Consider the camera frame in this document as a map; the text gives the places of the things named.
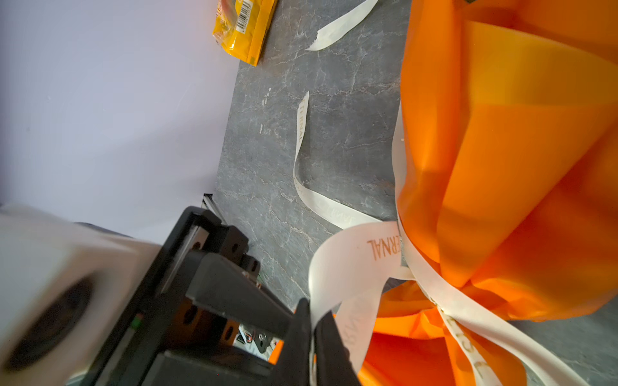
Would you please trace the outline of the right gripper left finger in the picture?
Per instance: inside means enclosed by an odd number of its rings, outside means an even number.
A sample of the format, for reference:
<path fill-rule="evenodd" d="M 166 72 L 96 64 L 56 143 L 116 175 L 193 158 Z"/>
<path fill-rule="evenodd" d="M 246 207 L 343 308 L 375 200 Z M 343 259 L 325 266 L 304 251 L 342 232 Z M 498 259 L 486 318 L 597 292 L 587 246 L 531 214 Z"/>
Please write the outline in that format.
<path fill-rule="evenodd" d="M 278 362 L 268 377 L 269 385 L 302 385 L 310 383 L 310 348 L 312 321 L 310 304 L 301 299 L 291 321 Z"/>

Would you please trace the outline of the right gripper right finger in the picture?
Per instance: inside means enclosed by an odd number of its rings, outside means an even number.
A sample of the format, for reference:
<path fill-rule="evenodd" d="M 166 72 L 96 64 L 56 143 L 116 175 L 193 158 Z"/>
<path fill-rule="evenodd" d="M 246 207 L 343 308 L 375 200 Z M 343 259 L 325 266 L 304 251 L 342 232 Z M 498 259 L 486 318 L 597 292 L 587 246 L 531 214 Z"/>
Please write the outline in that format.
<path fill-rule="evenodd" d="M 360 386 L 331 311 L 317 323 L 314 332 L 315 374 L 319 386 Z"/>

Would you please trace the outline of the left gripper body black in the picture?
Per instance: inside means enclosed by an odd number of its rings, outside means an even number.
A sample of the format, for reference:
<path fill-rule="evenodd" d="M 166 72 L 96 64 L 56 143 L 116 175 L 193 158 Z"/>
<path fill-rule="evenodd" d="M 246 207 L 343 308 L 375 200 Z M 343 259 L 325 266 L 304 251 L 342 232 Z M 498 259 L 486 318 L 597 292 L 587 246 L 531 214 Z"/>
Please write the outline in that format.
<path fill-rule="evenodd" d="M 292 313 L 260 268 L 238 228 L 186 208 L 82 384 L 264 385 L 272 365 L 234 346 L 239 326 L 282 338 Z"/>

